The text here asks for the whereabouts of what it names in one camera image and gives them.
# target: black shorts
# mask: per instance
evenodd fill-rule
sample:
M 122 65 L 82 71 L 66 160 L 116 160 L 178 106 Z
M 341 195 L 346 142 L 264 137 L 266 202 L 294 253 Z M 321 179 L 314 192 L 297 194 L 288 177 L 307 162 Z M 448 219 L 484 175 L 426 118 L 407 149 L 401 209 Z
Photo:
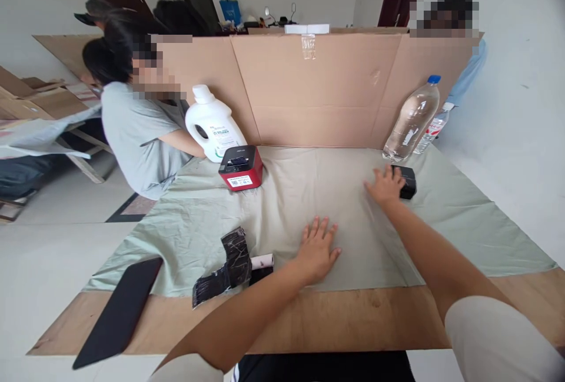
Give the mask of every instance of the black shorts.
M 247 355 L 237 382 L 414 382 L 406 351 Z

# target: blue bottle cap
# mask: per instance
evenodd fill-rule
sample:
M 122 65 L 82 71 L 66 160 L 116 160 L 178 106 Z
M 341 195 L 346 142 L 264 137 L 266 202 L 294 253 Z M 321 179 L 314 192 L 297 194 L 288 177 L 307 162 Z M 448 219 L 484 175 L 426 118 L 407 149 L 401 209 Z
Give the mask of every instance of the blue bottle cap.
M 428 78 L 428 83 L 439 83 L 441 80 L 441 76 L 438 75 L 432 75 Z

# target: cardboard backdrop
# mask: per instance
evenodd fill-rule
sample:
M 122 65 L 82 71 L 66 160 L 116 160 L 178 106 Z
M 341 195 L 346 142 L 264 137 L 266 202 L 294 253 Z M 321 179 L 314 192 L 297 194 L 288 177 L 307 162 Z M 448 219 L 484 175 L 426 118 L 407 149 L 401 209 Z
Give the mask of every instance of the cardboard backdrop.
M 332 29 L 308 43 L 272 32 L 156 41 L 188 102 L 193 85 L 208 85 L 250 144 L 380 149 L 406 98 L 438 74 L 443 103 L 478 45 L 477 38 L 411 38 L 405 31 Z M 80 76 L 82 47 L 96 37 L 35 39 Z

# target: white detergent bottle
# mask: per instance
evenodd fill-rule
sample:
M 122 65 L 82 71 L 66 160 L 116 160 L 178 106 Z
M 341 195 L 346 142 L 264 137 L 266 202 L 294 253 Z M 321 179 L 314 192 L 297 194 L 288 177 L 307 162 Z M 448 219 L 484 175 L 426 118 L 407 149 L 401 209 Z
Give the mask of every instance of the white detergent bottle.
M 195 85 L 192 92 L 196 103 L 189 107 L 185 123 L 188 132 L 204 149 L 210 161 L 222 162 L 225 150 L 247 145 L 241 130 L 231 117 L 231 108 L 216 99 L 206 85 Z

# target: green cloth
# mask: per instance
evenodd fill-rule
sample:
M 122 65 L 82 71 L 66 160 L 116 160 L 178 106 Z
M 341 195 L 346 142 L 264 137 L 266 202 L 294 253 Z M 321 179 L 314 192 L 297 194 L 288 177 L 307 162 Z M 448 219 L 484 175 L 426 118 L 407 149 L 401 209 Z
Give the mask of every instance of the green cloth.
M 342 254 L 322 291 L 424 284 L 396 231 L 363 187 L 384 168 L 381 151 L 260 147 L 262 185 L 232 192 L 218 164 L 191 160 L 167 193 L 92 277 L 85 290 L 113 290 L 133 263 L 164 258 L 153 293 L 190 296 L 196 279 L 225 262 L 220 238 L 241 225 L 251 256 L 273 253 L 275 270 L 295 257 L 313 217 L 339 223 Z M 417 193 L 406 204 L 487 276 L 557 267 L 512 220 L 433 146 L 406 163 Z

